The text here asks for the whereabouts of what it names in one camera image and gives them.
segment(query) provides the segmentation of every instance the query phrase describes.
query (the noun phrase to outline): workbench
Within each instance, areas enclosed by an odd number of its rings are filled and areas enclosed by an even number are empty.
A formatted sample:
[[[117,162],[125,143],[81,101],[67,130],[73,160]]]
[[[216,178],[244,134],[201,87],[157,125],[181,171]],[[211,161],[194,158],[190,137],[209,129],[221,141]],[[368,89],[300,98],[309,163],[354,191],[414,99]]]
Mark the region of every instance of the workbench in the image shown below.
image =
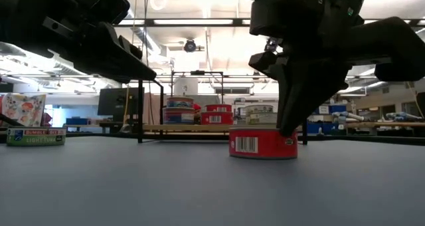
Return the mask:
[[[420,146],[342,140],[287,161],[232,158],[225,141],[0,146],[0,225],[423,226],[424,159]]]

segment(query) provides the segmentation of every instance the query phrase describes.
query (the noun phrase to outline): red container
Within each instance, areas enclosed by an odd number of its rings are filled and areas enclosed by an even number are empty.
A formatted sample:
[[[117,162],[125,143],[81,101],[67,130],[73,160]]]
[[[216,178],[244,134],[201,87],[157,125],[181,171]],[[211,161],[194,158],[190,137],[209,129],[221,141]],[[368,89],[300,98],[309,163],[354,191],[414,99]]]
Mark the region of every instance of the red container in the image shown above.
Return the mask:
[[[233,125],[232,112],[202,112],[201,113],[202,125]]]
[[[230,156],[253,159],[287,160],[298,156],[297,133],[283,137],[276,128],[231,128]]]
[[[218,112],[232,112],[232,105],[228,104],[211,104],[206,105],[207,112],[218,111]]]

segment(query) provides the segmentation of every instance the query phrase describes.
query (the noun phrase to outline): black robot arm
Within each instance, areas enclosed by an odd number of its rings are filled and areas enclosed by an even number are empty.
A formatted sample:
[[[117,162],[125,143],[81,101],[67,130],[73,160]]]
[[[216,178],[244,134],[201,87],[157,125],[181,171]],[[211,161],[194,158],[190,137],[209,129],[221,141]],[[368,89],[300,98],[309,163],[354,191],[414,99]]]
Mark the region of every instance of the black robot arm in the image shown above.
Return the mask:
[[[364,0],[255,0],[250,33],[279,39],[282,53],[253,55],[249,65],[279,82],[277,127],[290,136],[320,104],[347,88],[352,66],[375,64],[382,81],[425,76],[425,43],[403,20],[364,25]]]
[[[128,9],[127,0],[0,0],[0,41],[48,58],[58,53],[78,70],[122,83],[153,80],[142,52],[112,26]]]

